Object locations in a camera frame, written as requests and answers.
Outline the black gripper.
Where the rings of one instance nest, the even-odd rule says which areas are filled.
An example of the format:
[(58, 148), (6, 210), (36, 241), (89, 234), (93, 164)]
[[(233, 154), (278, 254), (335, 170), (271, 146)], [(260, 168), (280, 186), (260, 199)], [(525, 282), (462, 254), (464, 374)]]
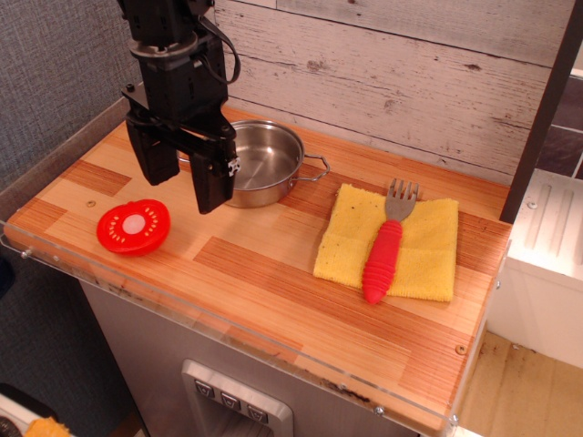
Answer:
[(228, 85), (223, 47), (233, 48), (224, 35), (141, 36), (128, 43), (143, 79), (141, 88), (127, 87), (130, 102), (128, 137), (147, 182), (156, 186), (178, 175), (177, 150), (188, 154), (200, 214), (208, 214), (232, 199), (237, 155), (215, 155), (226, 148), (234, 128), (222, 115)]

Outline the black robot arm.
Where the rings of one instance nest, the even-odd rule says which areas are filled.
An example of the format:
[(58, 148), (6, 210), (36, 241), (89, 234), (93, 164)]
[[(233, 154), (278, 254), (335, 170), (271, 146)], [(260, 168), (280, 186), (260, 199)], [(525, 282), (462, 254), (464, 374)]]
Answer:
[(130, 110), (128, 136), (142, 173), (156, 186), (179, 173), (187, 155), (199, 212), (210, 213), (233, 196), (240, 168), (236, 132), (223, 116), (228, 74), (223, 48), (232, 43), (207, 17), (211, 1), (122, 1), (128, 44), (142, 84), (123, 92)]

